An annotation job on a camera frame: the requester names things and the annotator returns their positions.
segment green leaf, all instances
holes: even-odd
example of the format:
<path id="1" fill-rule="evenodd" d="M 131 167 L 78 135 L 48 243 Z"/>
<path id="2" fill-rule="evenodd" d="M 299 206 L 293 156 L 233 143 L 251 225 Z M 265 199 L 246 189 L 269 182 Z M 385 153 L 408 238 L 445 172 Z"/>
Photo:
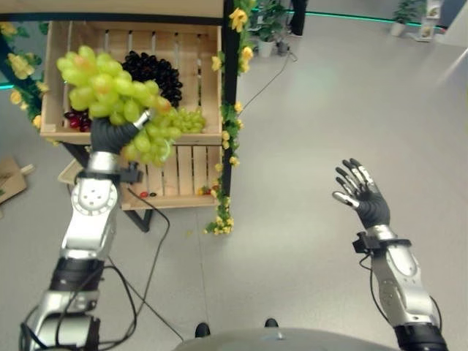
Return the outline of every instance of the green leaf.
<path id="1" fill-rule="evenodd" d="M 39 22 L 39 31 L 42 34 L 47 35 L 48 30 L 49 30 L 49 23 L 48 22 Z"/>
<path id="2" fill-rule="evenodd" d="M 18 35 L 23 38 L 29 38 L 29 34 L 24 27 L 17 27 Z"/>

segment wooden crate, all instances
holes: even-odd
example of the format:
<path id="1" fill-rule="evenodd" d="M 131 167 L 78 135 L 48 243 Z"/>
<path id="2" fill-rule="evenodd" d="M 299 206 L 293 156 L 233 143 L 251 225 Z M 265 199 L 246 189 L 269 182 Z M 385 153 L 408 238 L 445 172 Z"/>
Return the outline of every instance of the wooden crate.
<path id="1" fill-rule="evenodd" d="M 139 165 L 143 172 L 141 183 L 122 184 L 123 210 L 150 208 L 143 201 L 129 193 L 127 187 L 137 195 L 141 192 L 155 192 L 155 197 L 145 198 L 157 208 L 178 208 L 216 205 L 211 195 L 198 195 L 197 190 L 211 186 L 218 177 L 214 169 L 221 162 L 221 148 L 218 146 L 174 146 L 172 155 L 163 168 Z"/>
<path id="2" fill-rule="evenodd" d="M 50 91 L 42 100 L 41 136 L 74 144 L 89 144 L 89 133 L 71 129 L 64 112 L 69 110 L 70 87 L 64 84 L 56 61 L 68 50 L 91 46 L 122 62 L 130 50 L 155 54 L 179 70 L 184 84 L 181 106 L 201 106 L 203 133 L 182 135 L 176 145 L 221 145 L 221 73 L 211 70 L 211 57 L 221 46 L 220 27 L 169 23 L 52 21 L 45 59 L 45 82 Z"/>

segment wooden shelf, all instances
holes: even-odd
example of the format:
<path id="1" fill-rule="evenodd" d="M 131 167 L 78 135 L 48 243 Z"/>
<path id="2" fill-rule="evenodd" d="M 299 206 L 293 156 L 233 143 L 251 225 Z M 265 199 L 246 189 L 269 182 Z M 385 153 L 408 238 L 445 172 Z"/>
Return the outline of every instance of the wooden shelf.
<path id="1" fill-rule="evenodd" d="M 203 133 L 182 135 L 175 144 L 221 145 L 221 73 L 211 70 L 211 57 L 221 47 L 220 27 L 171 23 L 50 22 L 45 59 L 45 82 L 50 91 L 42 101 L 41 136 L 73 144 L 90 143 L 89 133 L 69 128 L 63 117 L 70 109 L 70 87 L 56 68 L 59 57 L 80 45 L 89 45 L 97 53 L 108 52 L 119 61 L 130 50 L 170 61 L 184 84 L 181 106 L 187 110 L 201 106 L 206 119 Z"/>
<path id="2" fill-rule="evenodd" d="M 1 0 L 0 13 L 97 12 L 221 18 L 220 0 Z"/>

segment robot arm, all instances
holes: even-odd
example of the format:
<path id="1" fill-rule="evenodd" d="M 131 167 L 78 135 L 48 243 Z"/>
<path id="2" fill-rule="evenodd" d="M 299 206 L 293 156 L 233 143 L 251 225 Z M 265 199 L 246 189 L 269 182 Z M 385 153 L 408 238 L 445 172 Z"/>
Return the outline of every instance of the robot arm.
<path id="1" fill-rule="evenodd" d="M 93 152 L 84 177 L 72 190 L 72 219 L 49 288 L 29 325 L 22 327 L 23 350 L 59 345 L 66 350 L 97 350 L 100 321 L 88 312 L 96 307 L 97 288 L 116 231 L 118 154 L 150 116 L 145 111 L 137 122 L 119 127 L 106 118 L 94 121 Z"/>
<path id="2" fill-rule="evenodd" d="M 380 303 L 405 351 L 446 351 L 437 309 L 421 281 L 411 243 L 398 239 L 390 229 L 390 209 L 366 168 L 358 161 L 344 160 L 352 175 L 341 168 L 336 180 L 346 194 L 334 192 L 338 201 L 354 208 L 366 233 L 359 233 L 355 251 L 372 258 L 372 271 L 379 282 Z"/>

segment black shoe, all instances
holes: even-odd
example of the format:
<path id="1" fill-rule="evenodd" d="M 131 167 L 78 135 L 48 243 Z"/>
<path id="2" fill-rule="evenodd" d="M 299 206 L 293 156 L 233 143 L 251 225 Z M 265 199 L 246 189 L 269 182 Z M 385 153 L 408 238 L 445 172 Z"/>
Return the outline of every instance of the black shoe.
<path id="1" fill-rule="evenodd" d="M 197 329 L 195 329 L 195 338 L 204 338 L 208 335 L 211 335 L 210 327 L 208 327 L 208 324 L 202 322 L 199 325 L 197 325 Z"/>
<path id="2" fill-rule="evenodd" d="M 265 328 L 278 328 L 278 322 L 274 318 L 268 318 L 265 322 Z"/>

